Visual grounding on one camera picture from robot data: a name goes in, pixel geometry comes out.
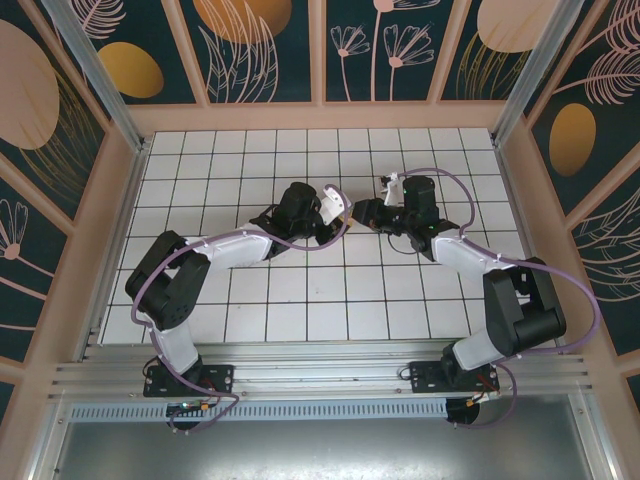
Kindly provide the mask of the aluminium side rail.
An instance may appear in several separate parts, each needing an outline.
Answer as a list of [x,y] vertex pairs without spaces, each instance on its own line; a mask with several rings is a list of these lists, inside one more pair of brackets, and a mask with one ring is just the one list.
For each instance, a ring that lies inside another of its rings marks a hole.
[[80,329],[79,339],[72,355],[72,362],[74,363],[83,361],[84,352],[91,335],[95,329],[100,329],[103,323],[105,311],[109,304],[111,288],[117,281],[117,271],[119,269],[124,245],[126,244],[129,222],[133,215],[138,188],[144,175],[150,145],[151,138],[143,137],[142,145],[134,151],[130,171],[124,184],[123,193],[117,204],[115,220],[111,232],[107,237],[105,252],[98,270],[96,283]]
[[516,196],[515,189],[511,182],[511,175],[509,172],[508,163],[504,158],[504,155],[501,153],[499,148],[494,149],[494,154],[496,157],[496,162],[500,170],[500,175],[504,184],[504,190],[506,192],[506,196],[508,198],[508,203],[512,212],[512,217],[515,222],[516,227],[516,239],[515,240],[504,240],[503,243],[498,244],[497,242],[491,240],[490,243],[492,248],[498,252],[502,257],[506,259],[507,262],[515,261],[517,264],[522,262],[525,263],[526,268],[530,268],[533,266],[533,273],[538,276],[539,279],[543,279],[541,283],[542,287],[550,287],[554,289],[553,282],[551,280],[550,272],[546,270],[541,270],[543,263],[538,258],[533,258],[530,260],[524,259],[524,254],[530,252],[530,248],[528,245],[528,240],[526,236],[526,225],[521,218],[521,213],[518,205],[518,199]]

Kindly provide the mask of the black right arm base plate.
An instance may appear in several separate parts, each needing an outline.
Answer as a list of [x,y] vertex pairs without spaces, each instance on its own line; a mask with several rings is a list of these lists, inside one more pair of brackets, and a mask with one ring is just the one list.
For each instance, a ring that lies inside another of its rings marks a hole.
[[463,370],[445,367],[440,361],[411,362],[409,381],[413,393],[482,393],[500,390],[496,369],[489,364]]

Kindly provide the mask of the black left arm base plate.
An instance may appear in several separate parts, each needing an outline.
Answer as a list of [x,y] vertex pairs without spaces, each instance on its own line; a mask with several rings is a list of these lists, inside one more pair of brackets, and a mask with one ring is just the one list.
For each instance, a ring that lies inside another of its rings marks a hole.
[[[189,369],[183,377],[200,388],[230,393],[234,380],[232,365],[200,365]],[[177,380],[164,365],[146,370],[143,396],[147,398],[196,397],[202,393]]]

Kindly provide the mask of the aluminium corner post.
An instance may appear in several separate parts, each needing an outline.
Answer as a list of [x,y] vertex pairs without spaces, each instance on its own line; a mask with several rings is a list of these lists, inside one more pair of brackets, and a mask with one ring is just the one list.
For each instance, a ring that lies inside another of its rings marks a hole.
[[142,152],[145,147],[145,137],[136,127],[97,51],[77,21],[72,7],[67,0],[42,0],[42,3],[126,142],[135,152]]
[[585,0],[560,0],[553,10],[492,130],[491,138],[496,150],[508,140],[527,103],[576,23],[584,2]]

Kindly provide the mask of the grey metal sheet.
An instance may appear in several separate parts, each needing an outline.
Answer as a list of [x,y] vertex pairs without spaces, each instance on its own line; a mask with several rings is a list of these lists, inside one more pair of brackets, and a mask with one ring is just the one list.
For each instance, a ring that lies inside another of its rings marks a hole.
[[179,435],[109,414],[46,419],[28,480],[623,480],[582,396],[520,399],[486,429],[440,418],[222,421]]

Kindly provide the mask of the small circuit board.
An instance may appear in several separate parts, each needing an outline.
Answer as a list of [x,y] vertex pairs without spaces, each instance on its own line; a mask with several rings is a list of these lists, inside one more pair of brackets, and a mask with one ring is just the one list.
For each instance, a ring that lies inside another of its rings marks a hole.
[[215,402],[203,400],[169,403],[166,407],[165,416],[167,418],[178,416],[202,417],[205,411],[210,410],[214,406],[216,406]]

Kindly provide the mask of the aluminium mounting rail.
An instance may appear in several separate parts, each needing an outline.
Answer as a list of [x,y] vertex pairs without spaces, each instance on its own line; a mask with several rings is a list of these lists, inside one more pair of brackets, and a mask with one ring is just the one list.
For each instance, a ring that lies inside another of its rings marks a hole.
[[[233,391],[250,400],[407,397],[399,371],[437,360],[444,340],[219,343],[198,348],[204,363],[234,366]],[[49,397],[71,401],[140,401],[148,345],[90,345],[80,362],[56,367]],[[529,355],[507,362],[525,396],[590,391],[579,355]]]

